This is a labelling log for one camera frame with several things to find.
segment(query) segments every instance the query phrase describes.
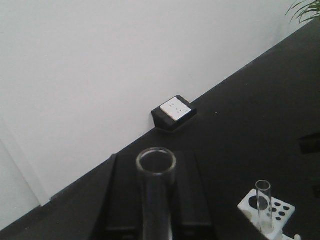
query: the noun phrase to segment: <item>black countertop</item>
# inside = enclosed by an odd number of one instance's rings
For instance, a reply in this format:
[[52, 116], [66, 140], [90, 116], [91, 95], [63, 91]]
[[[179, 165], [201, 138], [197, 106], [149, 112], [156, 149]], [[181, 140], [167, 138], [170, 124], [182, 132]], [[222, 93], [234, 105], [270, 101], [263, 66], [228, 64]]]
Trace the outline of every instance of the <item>black countertop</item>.
[[[118, 154], [194, 151], [219, 240], [263, 239], [237, 209], [260, 179], [296, 207], [290, 237], [320, 239], [320, 21], [312, 21], [192, 103], [173, 133], [153, 129]], [[303, 139], [314, 135], [311, 140]], [[315, 148], [302, 151], [303, 144]], [[114, 157], [0, 232], [4, 240], [95, 239]]]

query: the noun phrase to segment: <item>glass test tube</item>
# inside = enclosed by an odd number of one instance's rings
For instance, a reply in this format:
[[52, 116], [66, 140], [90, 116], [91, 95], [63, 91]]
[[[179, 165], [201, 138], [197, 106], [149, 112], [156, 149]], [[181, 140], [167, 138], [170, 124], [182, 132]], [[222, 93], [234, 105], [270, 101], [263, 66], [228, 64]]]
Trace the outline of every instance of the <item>glass test tube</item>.
[[143, 240], [172, 240], [170, 201], [176, 179], [176, 157], [163, 147], [142, 151], [136, 159], [142, 199]]
[[266, 180], [255, 183], [256, 200], [259, 213], [259, 228], [263, 234], [270, 234], [274, 230], [272, 218], [271, 184]]

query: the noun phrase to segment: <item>test tube rack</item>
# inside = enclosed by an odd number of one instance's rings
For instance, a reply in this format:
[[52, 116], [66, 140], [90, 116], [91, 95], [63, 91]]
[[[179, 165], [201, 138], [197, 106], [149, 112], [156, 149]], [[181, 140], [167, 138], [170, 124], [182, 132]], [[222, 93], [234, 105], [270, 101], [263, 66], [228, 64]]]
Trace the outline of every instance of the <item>test tube rack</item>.
[[[290, 238], [283, 234], [283, 228], [295, 212], [295, 206], [281, 201], [275, 197], [271, 197], [272, 206], [269, 211], [272, 212], [273, 231], [271, 233], [263, 233], [269, 240], [299, 240], [299, 235]], [[242, 213], [251, 221], [251, 223], [259, 229], [259, 212], [257, 207], [257, 193], [252, 189], [237, 206]]]

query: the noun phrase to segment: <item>white wall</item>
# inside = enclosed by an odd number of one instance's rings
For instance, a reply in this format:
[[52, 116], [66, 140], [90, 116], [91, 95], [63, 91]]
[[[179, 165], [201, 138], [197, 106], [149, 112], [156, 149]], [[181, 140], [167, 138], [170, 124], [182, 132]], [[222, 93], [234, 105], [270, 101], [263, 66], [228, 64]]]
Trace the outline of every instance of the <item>white wall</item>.
[[53, 196], [301, 27], [292, 2], [2, 0], [0, 114]]
[[0, 140], [0, 230], [37, 207], [39, 202]]

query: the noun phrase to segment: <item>electrical outlet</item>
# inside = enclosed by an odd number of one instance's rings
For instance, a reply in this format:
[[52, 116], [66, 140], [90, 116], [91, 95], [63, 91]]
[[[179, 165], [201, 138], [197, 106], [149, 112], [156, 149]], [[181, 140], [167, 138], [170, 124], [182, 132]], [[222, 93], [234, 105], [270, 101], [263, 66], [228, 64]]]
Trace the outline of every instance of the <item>electrical outlet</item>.
[[174, 121], [178, 121], [187, 113], [191, 112], [191, 109], [176, 97], [173, 97], [166, 103], [162, 104], [160, 109]]
[[176, 95], [151, 111], [159, 130], [172, 132], [196, 115], [197, 109], [182, 96]]

